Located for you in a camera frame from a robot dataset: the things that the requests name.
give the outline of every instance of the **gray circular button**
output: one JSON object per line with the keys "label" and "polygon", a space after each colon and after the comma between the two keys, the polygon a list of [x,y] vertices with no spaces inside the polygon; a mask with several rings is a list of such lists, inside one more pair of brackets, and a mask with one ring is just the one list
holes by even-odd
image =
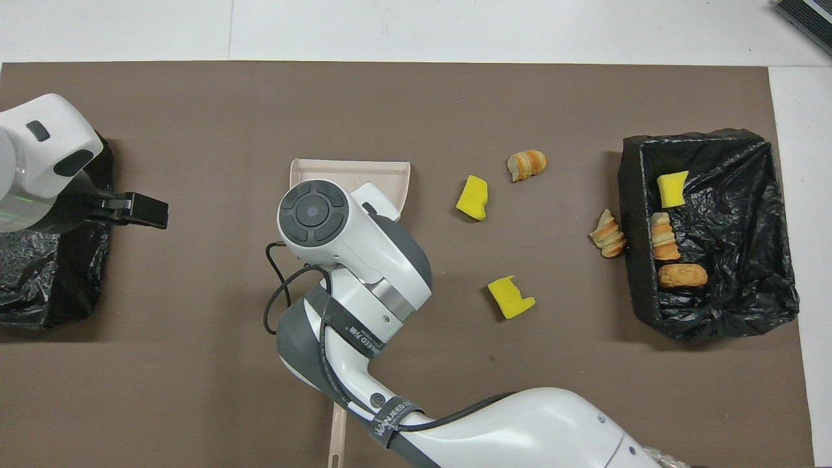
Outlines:
{"label": "gray circular button", "polygon": [[373,407],[375,407],[375,408],[380,408],[380,407],[384,406],[384,395],[382,395],[380,393],[374,393],[369,398],[369,404],[373,405]]}
{"label": "gray circular button", "polygon": [[315,227],[326,221],[329,216],[329,205],[319,195],[309,195],[301,198],[295,208],[295,215],[300,224],[306,227]]}

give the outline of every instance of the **bread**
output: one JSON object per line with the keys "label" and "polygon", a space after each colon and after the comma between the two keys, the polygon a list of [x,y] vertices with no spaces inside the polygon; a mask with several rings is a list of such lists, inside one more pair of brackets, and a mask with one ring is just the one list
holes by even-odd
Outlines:
{"label": "bread", "polygon": [[665,212],[656,212],[650,217],[651,242],[656,260],[679,260],[681,257],[670,223],[670,216]]}
{"label": "bread", "polygon": [[696,287],[708,282],[705,269],[695,263],[674,263],[659,268],[659,286]]}
{"label": "bread", "polygon": [[596,247],[601,249],[601,255],[606,258],[613,258],[624,250],[626,239],[624,232],[616,223],[612,213],[604,210],[601,219],[598,220],[598,227],[589,233],[590,239]]}
{"label": "bread", "polygon": [[512,183],[536,176],[547,164],[546,155],[537,150],[514,153],[507,162],[508,171],[512,173]]}

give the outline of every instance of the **croissant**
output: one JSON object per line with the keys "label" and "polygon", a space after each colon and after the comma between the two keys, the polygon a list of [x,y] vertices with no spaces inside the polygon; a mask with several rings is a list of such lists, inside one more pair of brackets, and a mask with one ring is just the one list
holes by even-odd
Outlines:
{"label": "croissant", "polygon": [[609,210],[604,210],[601,213],[598,227],[595,231],[589,233],[589,237],[595,243],[595,246],[601,249],[601,255],[606,258],[613,258],[620,254],[626,245],[624,232],[622,232]]}
{"label": "croissant", "polygon": [[657,260],[678,260],[679,248],[676,246],[676,234],[671,227],[671,219],[665,212],[653,213],[650,217],[650,233],[653,242],[653,256]]}
{"label": "croissant", "polygon": [[536,176],[546,168],[546,155],[537,150],[528,150],[512,154],[508,158],[508,171],[512,173],[512,182],[524,181]]}

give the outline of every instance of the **black cable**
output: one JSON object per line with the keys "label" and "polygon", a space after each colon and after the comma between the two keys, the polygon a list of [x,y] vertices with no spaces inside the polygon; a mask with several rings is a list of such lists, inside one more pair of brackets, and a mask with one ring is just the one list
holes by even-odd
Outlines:
{"label": "black cable", "polygon": [[295,279],[297,279],[298,276],[303,275],[307,271],[312,271],[312,270],[318,271],[318,272],[320,272],[321,275],[324,276],[324,281],[325,281],[325,284],[326,284],[326,287],[325,287],[326,292],[328,294],[332,294],[332,278],[329,276],[329,272],[326,271],[325,269],[321,268],[320,266],[307,265],[307,266],[304,266],[303,268],[299,269],[295,273],[292,273],[292,276],[289,276],[288,278],[286,278],[285,281],[280,283],[280,286],[277,287],[277,289],[275,290],[275,293],[271,295],[271,298],[269,298],[269,302],[266,303],[265,310],[263,310],[263,327],[265,327],[265,330],[268,331],[270,334],[277,335],[277,331],[272,330],[271,327],[269,326],[269,312],[271,311],[271,306],[275,303],[275,299],[277,299],[277,296],[279,296],[281,292],[286,291],[288,293],[289,290],[287,288],[289,287],[289,284],[292,281],[294,281]]}
{"label": "black cable", "polygon": [[[265,248],[265,257],[269,260],[269,264],[271,264],[271,267],[275,270],[275,273],[277,273],[277,277],[280,279],[280,286],[278,286],[275,292],[271,295],[271,298],[269,298],[269,302],[266,303],[265,310],[263,310],[263,327],[265,327],[265,330],[272,335],[276,335],[277,331],[272,330],[269,326],[269,313],[271,312],[271,307],[275,304],[275,300],[281,292],[285,292],[286,306],[290,307],[292,305],[292,301],[289,297],[289,284],[292,281],[294,281],[298,276],[303,275],[307,271],[315,270],[320,272],[320,274],[324,277],[324,288],[327,294],[332,294],[332,276],[324,268],[317,265],[310,265],[308,263],[305,263],[303,268],[293,273],[292,276],[289,276],[289,278],[284,279],[283,274],[280,272],[280,269],[277,267],[275,260],[271,256],[271,249],[277,246],[280,246],[280,244],[278,244],[277,242],[272,242]],[[321,367],[323,367],[325,375],[327,375],[328,377],[328,380],[334,384],[331,386],[331,388],[333,389],[333,391],[335,391],[336,394],[338,394],[339,397],[341,397],[343,401],[352,401],[365,411],[374,413],[374,411],[371,410],[368,406],[366,406],[362,401],[353,401],[351,398],[349,398],[349,396],[347,395],[347,391],[344,389],[344,384],[342,384],[340,379],[335,375],[332,366],[329,363],[329,359],[326,358],[326,327],[326,311],[324,311],[324,316],[322,316],[320,320],[318,358],[320,360]]]}
{"label": "black cable", "polygon": [[[277,263],[275,263],[275,259],[271,257],[271,249],[273,247],[278,247],[278,246],[280,246],[280,244],[277,243],[277,242],[272,242],[268,246],[266,246],[265,247],[265,258],[266,258],[266,260],[269,261],[269,264],[271,264],[271,267],[272,267],[272,269],[275,270],[275,273],[277,273],[277,278],[280,280],[280,284],[283,284],[283,283],[286,282],[286,279],[283,278],[283,273],[281,273],[280,269],[277,267]],[[289,307],[291,305],[292,305],[292,298],[289,296],[289,290],[287,289],[286,290],[286,306]]]}
{"label": "black cable", "polygon": [[475,411],[482,410],[484,407],[486,407],[488,405],[491,405],[494,402],[500,401],[503,398],[505,398],[506,396],[510,396],[510,395],[513,395],[513,394],[514,394],[514,392],[510,391],[510,392],[507,392],[507,393],[501,393],[499,395],[490,396],[489,398],[486,398],[485,400],[482,400],[479,403],[474,403],[473,405],[469,406],[468,408],[465,408],[462,411],[457,411],[456,413],[453,413],[450,416],[445,416],[444,418],[437,419],[436,421],[430,421],[430,422],[426,422],[424,424],[417,424],[417,425],[413,425],[413,426],[399,426],[399,431],[402,431],[402,432],[418,432],[418,431],[426,431],[428,429],[433,429],[434,427],[439,427],[439,426],[448,424],[449,422],[454,422],[457,419],[461,419],[465,416],[470,415],[471,413],[474,413]]}

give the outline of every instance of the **black box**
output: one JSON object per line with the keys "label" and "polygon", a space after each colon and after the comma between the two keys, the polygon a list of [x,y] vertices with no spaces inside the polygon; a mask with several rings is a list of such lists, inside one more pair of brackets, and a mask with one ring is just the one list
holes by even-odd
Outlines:
{"label": "black box", "polygon": [[[686,203],[661,209],[656,179],[689,171]],[[678,340],[762,335],[799,311],[771,143],[747,130],[624,140],[618,170],[633,311]],[[681,259],[657,261],[650,216],[670,214]],[[660,288],[666,263],[696,263],[698,288]]]}

